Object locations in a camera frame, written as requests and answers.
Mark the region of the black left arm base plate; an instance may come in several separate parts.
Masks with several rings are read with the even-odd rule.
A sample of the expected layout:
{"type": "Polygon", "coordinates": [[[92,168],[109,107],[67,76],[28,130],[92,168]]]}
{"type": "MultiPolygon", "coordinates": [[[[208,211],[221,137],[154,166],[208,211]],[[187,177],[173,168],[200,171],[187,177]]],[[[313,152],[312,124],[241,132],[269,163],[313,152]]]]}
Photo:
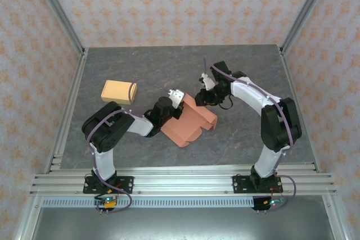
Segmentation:
{"type": "MultiPolygon", "coordinates": [[[[132,176],[113,176],[106,181],[113,187],[122,189],[132,194],[134,177],[132,176]]],[[[110,187],[103,184],[98,177],[87,175],[83,186],[84,194],[107,194],[110,187]]]]}

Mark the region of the aluminium table side rail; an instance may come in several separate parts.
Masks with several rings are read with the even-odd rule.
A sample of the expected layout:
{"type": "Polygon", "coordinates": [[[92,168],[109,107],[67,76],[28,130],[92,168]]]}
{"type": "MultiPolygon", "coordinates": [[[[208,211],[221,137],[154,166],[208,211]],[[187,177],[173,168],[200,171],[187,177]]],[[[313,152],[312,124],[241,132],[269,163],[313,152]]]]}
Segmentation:
{"type": "Polygon", "coordinates": [[[78,60],[78,64],[76,66],[76,70],[73,76],[73,80],[71,82],[71,87],[69,90],[69,94],[67,97],[66,105],[64,107],[64,111],[62,114],[62,119],[60,122],[60,126],[58,128],[57,135],[55,137],[54,144],[50,150],[49,157],[47,159],[46,166],[44,168],[44,173],[48,174],[51,170],[51,166],[53,164],[54,159],[62,158],[66,140],[69,133],[69,128],[71,124],[71,119],[74,112],[75,103],[77,100],[77,95],[80,87],[80,82],[82,79],[83,70],[86,64],[86,59],[88,56],[89,48],[85,47],[85,49],[81,52],[78,60]]]}
{"type": "Polygon", "coordinates": [[[285,58],[285,53],[282,50],[282,47],[280,47],[280,46],[277,46],[277,47],[278,47],[280,59],[282,61],[283,68],[284,68],[284,71],[285,71],[285,74],[287,77],[287,81],[288,81],[289,87],[291,89],[291,94],[292,94],[293,100],[295,101],[296,109],[297,109],[297,112],[299,115],[300,126],[302,129],[302,137],[295,142],[291,151],[289,151],[286,154],[286,157],[287,157],[287,159],[289,159],[290,157],[291,158],[297,157],[298,159],[296,160],[296,162],[302,162],[304,164],[311,163],[314,165],[315,171],[317,173],[321,173],[322,169],[320,167],[320,162],[318,160],[315,150],[313,149],[313,143],[311,142],[311,139],[310,139],[307,129],[306,129],[306,125],[304,123],[304,119],[303,119],[302,112],[300,109],[300,104],[298,102],[298,97],[296,95],[294,83],[293,83],[293,80],[290,75],[289,65],[285,58]]]}

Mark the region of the aluminium frame leg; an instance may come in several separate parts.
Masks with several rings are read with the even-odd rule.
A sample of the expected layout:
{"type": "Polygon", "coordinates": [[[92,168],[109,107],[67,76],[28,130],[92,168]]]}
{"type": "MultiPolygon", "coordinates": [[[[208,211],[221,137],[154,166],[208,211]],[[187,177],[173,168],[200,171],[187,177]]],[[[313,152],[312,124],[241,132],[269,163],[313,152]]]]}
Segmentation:
{"type": "Polygon", "coordinates": [[[28,198],[15,240],[32,240],[42,208],[42,203],[42,196],[28,198]]]}
{"type": "Polygon", "coordinates": [[[334,240],[352,240],[345,223],[345,214],[340,197],[338,195],[327,194],[323,195],[322,199],[334,240]]]}

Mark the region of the yellow paper box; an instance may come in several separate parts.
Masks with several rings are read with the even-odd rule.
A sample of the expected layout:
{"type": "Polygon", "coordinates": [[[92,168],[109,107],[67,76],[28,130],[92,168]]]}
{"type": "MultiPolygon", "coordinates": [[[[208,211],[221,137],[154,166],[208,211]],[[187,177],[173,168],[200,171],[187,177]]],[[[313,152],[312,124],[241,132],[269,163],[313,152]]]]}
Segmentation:
{"type": "Polygon", "coordinates": [[[118,104],[130,105],[137,91],[137,83],[107,80],[101,93],[104,102],[115,101],[118,104]]]}

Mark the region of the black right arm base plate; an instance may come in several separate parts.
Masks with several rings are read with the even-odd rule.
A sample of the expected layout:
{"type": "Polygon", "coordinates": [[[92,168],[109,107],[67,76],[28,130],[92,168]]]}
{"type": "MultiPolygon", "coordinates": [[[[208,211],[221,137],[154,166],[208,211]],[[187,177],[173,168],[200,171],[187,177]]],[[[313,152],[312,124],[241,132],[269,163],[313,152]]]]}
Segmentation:
{"type": "Polygon", "coordinates": [[[274,175],[267,178],[256,178],[253,175],[234,175],[232,177],[234,193],[282,193],[281,178],[274,175]]]}

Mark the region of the reddish brown cardboard box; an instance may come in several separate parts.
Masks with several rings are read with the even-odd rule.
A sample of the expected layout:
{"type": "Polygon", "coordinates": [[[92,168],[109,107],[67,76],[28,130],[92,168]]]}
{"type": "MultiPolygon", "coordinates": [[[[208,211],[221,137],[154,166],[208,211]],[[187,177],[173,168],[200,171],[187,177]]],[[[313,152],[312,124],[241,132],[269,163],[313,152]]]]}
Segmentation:
{"type": "Polygon", "coordinates": [[[195,100],[188,94],[184,96],[184,108],[179,119],[168,120],[161,131],[178,147],[186,147],[202,135],[202,130],[215,128],[217,115],[206,107],[196,106],[195,100]]]}

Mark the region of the grey metal panel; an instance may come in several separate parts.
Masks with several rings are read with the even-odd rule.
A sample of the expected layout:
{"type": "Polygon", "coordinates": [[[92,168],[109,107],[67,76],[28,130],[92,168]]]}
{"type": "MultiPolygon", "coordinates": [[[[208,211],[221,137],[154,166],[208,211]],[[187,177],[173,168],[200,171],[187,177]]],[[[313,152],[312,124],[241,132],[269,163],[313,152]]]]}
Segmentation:
{"type": "Polygon", "coordinates": [[[94,209],[40,212],[31,240],[334,240],[324,211],[311,207],[256,214],[251,209],[94,209]]]}

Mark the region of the aluminium frame post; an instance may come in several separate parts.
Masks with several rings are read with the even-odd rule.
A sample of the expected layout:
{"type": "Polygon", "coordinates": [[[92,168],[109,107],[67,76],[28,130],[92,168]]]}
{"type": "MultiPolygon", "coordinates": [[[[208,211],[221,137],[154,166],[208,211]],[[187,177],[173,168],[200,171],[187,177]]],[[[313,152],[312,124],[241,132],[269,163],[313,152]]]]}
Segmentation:
{"type": "Polygon", "coordinates": [[[279,47],[281,55],[284,56],[286,52],[290,49],[291,45],[293,44],[297,35],[300,33],[316,2],[317,0],[305,0],[282,46],[279,47]]]}
{"type": "Polygon", "coordinates": [[[68,16],[66,15],[61,3],[59,0],[47,0],[48,4],[51,6],[53,12],[55,13],[58,21],[60,22],[62,28],[67,34],[68,38],[71,41],[73,47],[78,51],[81,55],[83,55],[86,51],[84,45],[82,45],[78,35],[76,34],[68,16]]]}

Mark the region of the aluminium mounting rail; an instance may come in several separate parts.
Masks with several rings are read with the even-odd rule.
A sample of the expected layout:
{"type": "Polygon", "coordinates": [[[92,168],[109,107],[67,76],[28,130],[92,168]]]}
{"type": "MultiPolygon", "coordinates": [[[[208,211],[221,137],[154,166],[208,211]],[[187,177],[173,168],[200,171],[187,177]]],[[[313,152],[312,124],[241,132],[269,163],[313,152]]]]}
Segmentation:
{"type": "MultiPolygon", "coordinates": [[[[249,175],[250,165],[170,166],[119,168],[120,176],[134,177],[134,196],[230,196],[232,178],[249,175]]],[[[79,196],[85,169],[62,170],[53,166],[47,174],[37,174],[31,194],[43,196],[79,196]]],[[[284,164],[278,168],[283,194],[327,195],[339,188],[330,173],[320,173],[314,164],[284,164]]]]}

